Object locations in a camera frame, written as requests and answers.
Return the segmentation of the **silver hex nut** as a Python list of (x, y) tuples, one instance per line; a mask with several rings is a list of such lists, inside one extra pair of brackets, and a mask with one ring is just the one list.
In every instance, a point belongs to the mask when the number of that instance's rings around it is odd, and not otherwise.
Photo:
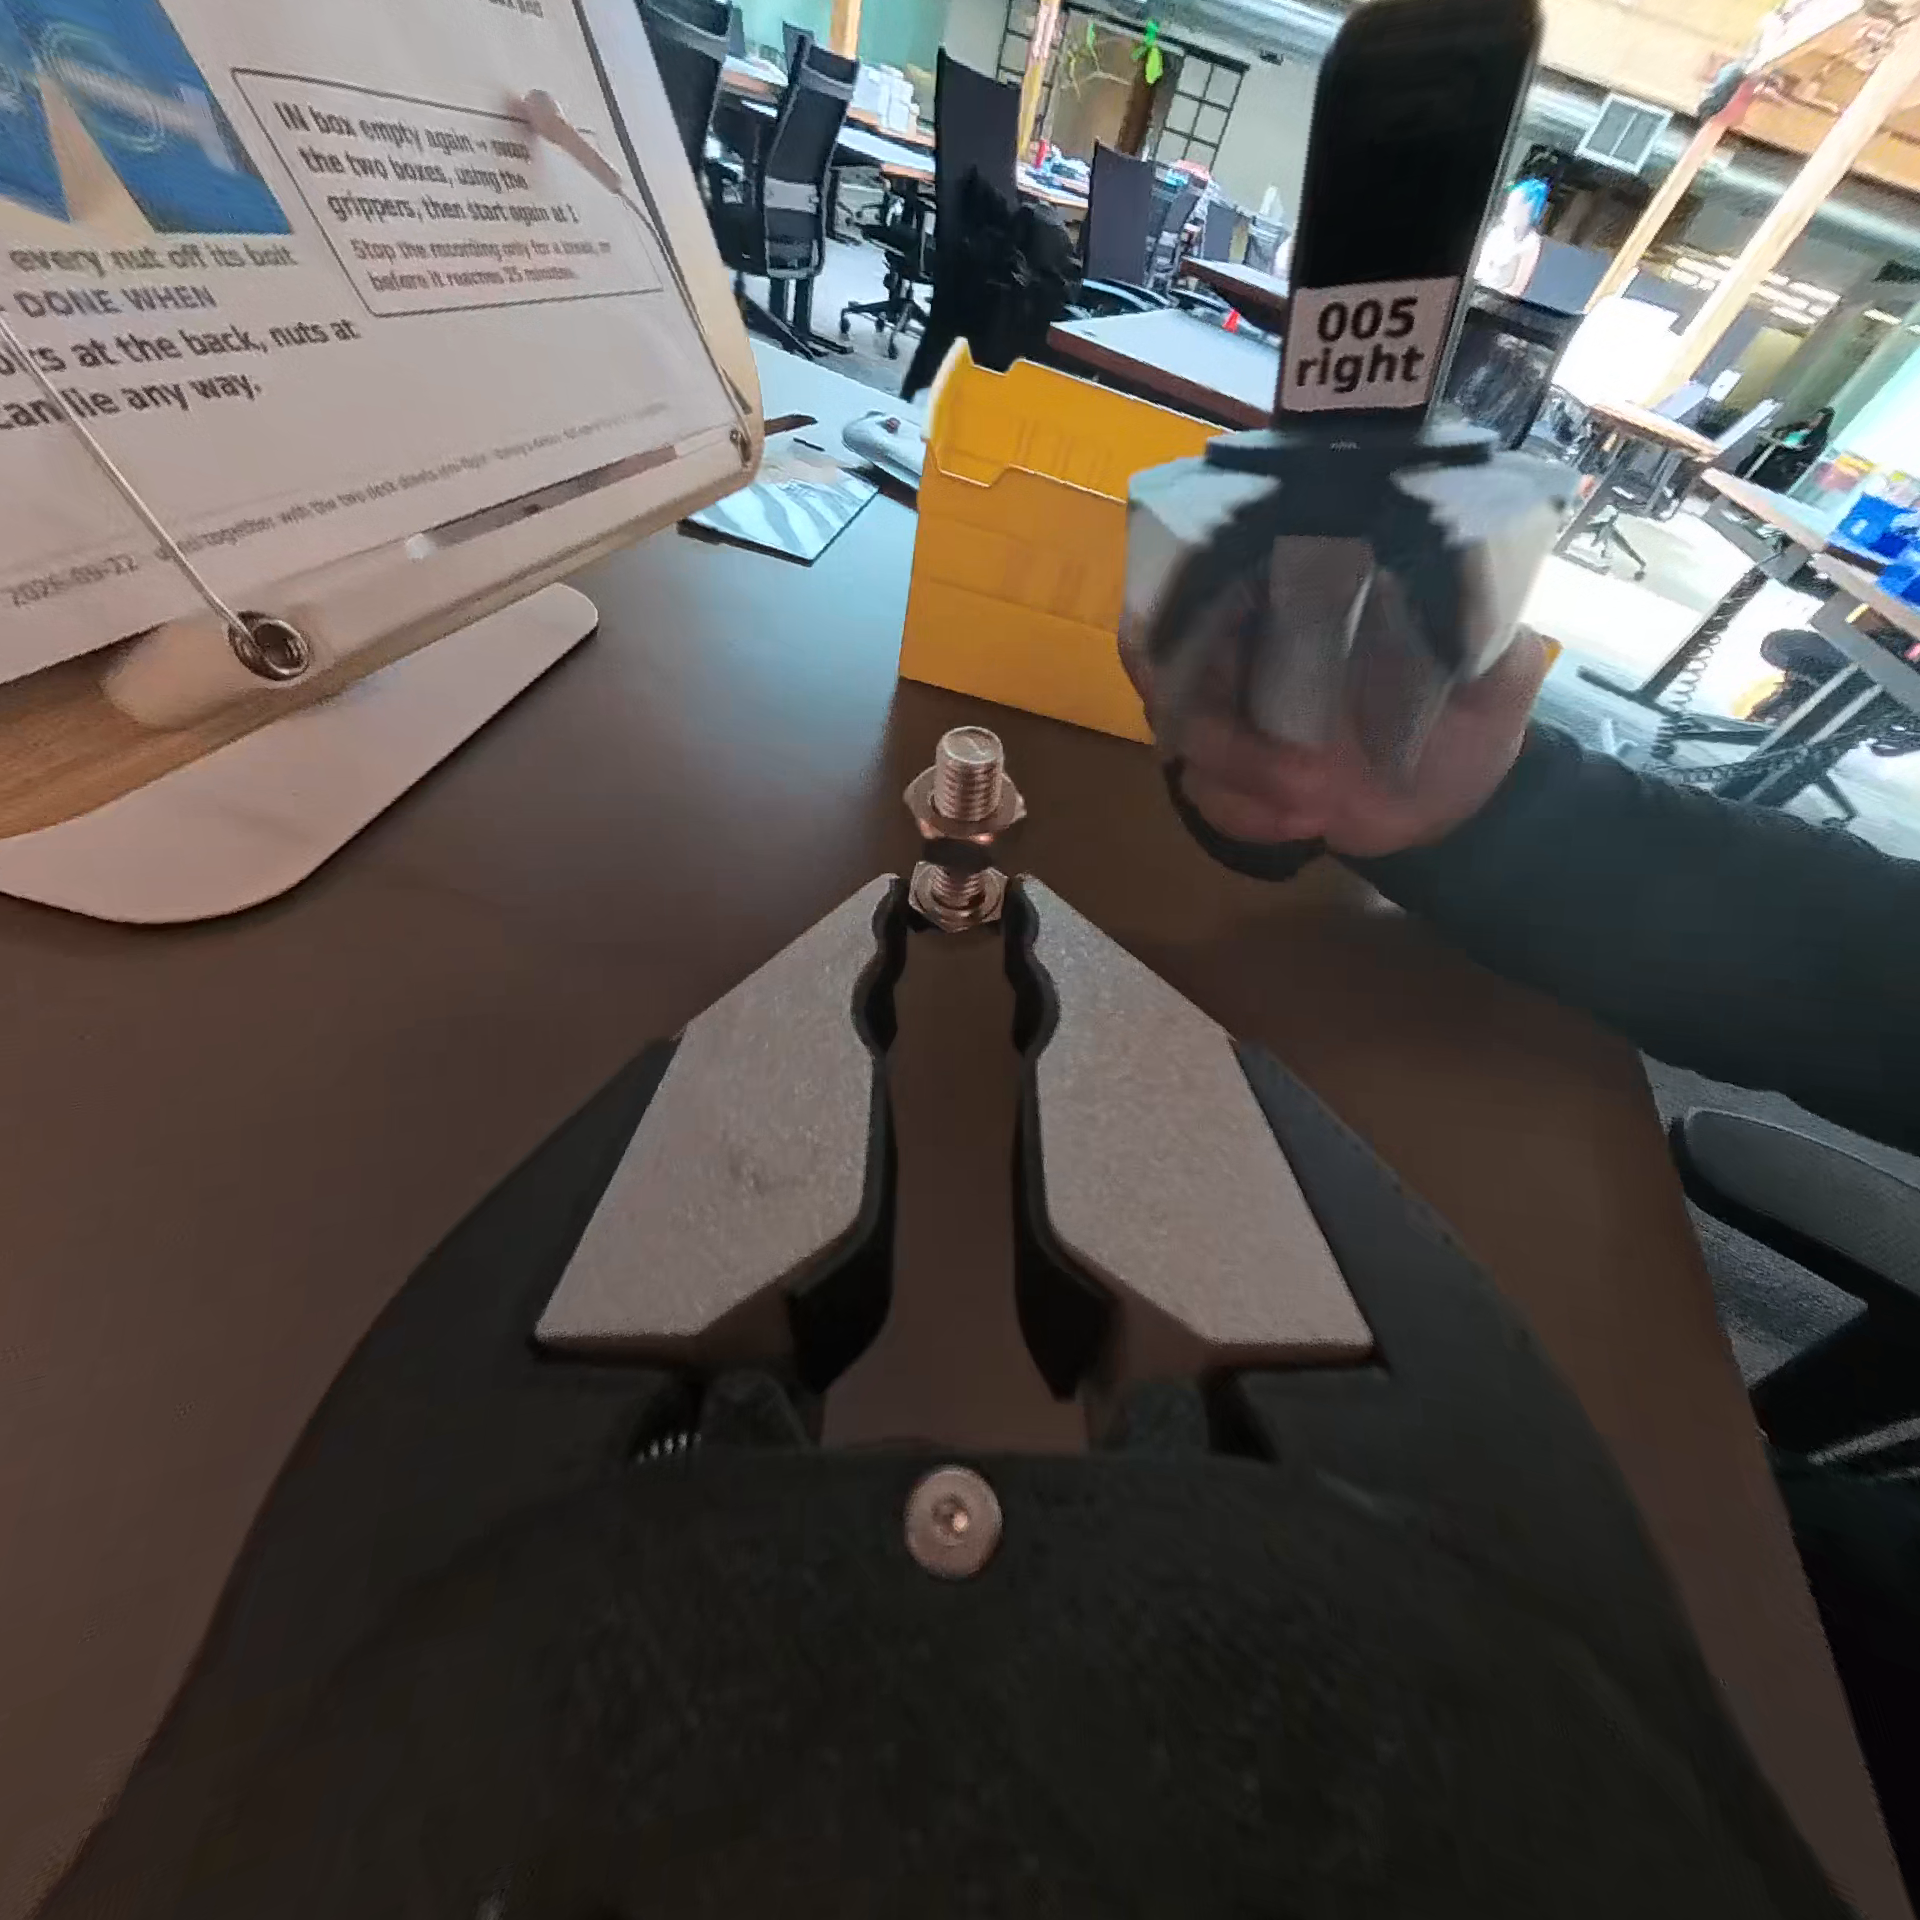
[(1004, 842), (1025, 818), (1024, 796), (1007, 780), (1001, 781), (991, 806), (983, 806), (983, 801), (974, 798), (968, 812), (948, 812), (930, 769), (903, 791), (903, 805), (927, 850), (984, 850)]

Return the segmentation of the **black office chair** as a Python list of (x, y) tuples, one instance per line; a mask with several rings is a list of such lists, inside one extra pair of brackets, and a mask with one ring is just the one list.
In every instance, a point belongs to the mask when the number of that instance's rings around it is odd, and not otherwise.
[(857, 62), (794, 29), (770, 135), (759, 148), (760, 274), (793, 351), (831, 347), (812, 331), (812, 290), (825, 269), (837, 141), (857, 91)]
[(1172, 267), (1201, 189), (1204, 183), (1184, 167), (1160, 169), (1097, 141), (1071, 315), (1110, 321), (1172, 306)]

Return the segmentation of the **silver bolt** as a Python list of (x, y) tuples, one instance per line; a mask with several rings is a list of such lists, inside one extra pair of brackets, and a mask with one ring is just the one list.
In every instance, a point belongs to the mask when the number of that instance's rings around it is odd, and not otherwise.
[[(935, 745), (930, 771), (948, 812), (968, 812), (974, 798), (988, 809), (1001, 781), (1015, 781), (1006, 771), (1001, 739), (984, 727), (948, 730)], [(972, 932), (997, 924), (1007, 887), (997, 855), (1010, 834), (984, 850), (920, 846), (908, 883), (914, 914), (942, 932)]]

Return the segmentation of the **blue plastic bins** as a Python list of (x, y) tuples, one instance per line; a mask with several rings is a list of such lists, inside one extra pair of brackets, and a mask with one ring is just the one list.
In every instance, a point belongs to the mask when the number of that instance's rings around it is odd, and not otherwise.
[(1869, 571), (1894, 598), (1918, 606), (1914, 498), (1863, 492), (1831, 533), (1840, 555)]

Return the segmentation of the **grey office chair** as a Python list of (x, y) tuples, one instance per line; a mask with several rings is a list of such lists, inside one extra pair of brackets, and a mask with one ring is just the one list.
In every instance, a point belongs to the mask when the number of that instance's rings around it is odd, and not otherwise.
[(1735, 1110), (1669, 1123), (1687, 1201), (1802, 1266), (1855, 1316), (1751, 1393), (1765, 1437), (1786, 1453), (1847, 1450), (1918, 1411), (1918, 1186), (1834, 1142)]

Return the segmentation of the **person's right hand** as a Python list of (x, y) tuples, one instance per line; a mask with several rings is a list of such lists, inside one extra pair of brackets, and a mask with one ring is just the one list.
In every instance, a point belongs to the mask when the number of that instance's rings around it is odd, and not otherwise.
[(1237, 847), (1389, 857), (1470, 820), (1516, 769), (1557, 647), (1522, 628), (1482, 679), (1454, 693), (1408, 771), (1375, 769), (1356, 725), (1318, 748), (1276, 740), (1221, 710), (1193, 713), (1168, 755), (1175, 798)]

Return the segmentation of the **black chair with jacket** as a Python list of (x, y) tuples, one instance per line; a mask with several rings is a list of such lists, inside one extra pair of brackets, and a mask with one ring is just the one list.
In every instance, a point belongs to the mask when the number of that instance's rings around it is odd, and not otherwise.
[(1022, 198), (1018, 87), (948, 50), (935, 69), (930, 303), (900, 399), (927, 390), (957, 343), (989, 373), (1041, 363), (1081, 286), (1068, 228)]

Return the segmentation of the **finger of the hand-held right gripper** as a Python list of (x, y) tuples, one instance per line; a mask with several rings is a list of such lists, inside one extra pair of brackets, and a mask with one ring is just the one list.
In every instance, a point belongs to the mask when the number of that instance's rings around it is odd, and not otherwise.
[(1268, 612), (1266, 474), (1191, 458), (1133, 475), (1125, 503), (1119, 666), (1152, 737), (1233, 708)]
[(1357, 710), (1437, 713), (1509, 652), (1576, 478), (1529, 452), (1393, 471), (1367, 541)]

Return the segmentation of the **yellow plastic bin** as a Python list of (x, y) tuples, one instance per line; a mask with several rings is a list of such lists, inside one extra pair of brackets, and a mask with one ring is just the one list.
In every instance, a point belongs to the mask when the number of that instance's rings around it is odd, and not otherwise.
[[(1240, 433), (1028, 362), (989, 373), (954, 343), (927, 394), (903, 676), (1149, 739), (1117, 647), (1129, 486)], [(1400, 773), (1424, 740), (1360, 745)]]

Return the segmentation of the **grey desk with wooden edge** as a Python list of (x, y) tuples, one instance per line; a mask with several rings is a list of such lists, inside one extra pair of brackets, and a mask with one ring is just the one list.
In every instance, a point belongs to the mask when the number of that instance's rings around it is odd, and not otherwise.
[(1047, 351), (1069, 373), (1221, 428), (1260, 430), (1276, 414), (1279, 349), (1180, 309), (1053, 322)]

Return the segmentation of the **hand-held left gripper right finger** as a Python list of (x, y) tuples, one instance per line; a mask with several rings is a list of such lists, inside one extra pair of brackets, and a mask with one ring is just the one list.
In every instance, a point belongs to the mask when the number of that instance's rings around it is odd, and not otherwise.
[(1015, 1307), (1058, 1402), (1375, 1357), (1229, 1030), (1022, 875)]

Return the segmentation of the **printed instruction sheet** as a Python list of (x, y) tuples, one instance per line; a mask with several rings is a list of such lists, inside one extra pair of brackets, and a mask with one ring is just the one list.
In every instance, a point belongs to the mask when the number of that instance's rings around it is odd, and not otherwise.
[(5, 683), (749, 430), (638, 5), (1, 17)]

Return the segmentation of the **black patterned card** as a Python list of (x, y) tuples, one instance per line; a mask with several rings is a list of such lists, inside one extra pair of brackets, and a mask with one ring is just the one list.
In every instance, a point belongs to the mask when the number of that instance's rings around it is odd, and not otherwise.
[(678, 533), (812, 567), (877, 497), (861, 461), (814, 438), (778, 437), (748, 486), (682, 516)]

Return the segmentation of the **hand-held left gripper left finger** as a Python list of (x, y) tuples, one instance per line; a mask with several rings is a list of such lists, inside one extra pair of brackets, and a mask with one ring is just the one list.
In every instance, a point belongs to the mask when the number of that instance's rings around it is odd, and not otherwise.
[(694, 1014), (537, 1323), (534, 1343), (825, 1393), (892, 1303), (885, 1051), (905, 887), (877, 875)]

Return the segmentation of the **wooden standing desk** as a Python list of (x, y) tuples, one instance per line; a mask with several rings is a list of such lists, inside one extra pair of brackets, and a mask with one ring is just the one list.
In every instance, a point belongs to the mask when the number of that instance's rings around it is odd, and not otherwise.
[[(1629, 522), (1653, 522), (1703, 494), (1698, 522), (1738, 555), (1735, 580), (1638, 679), (1594, 662), (1581, 662), (1576, 676), (1638, 718), (1636, 748), (1653, 773), (1774, 809), (1813, 796), (1825, 826), (1855, 833), (1863, 813), (1840, 791), (1840, 763), (1886, 745), (1914, 755), (1914, 604), (1884, 589), (1884, 558), (1733, 471), (1772, 414), (1765, 402), (1737, 430), (1706, 438), (1647, 407), (1594, 399), (1599, 463), (1552, 555), (1608, 580), (1612, 561), (1640, 563)], [(1807, 634), (1818, 660), (1810, 670), (1774, 666), (1777, 691), (1759, 713), (1700, 706), (1718, 647), (1769, 588), (1814, 598)]]

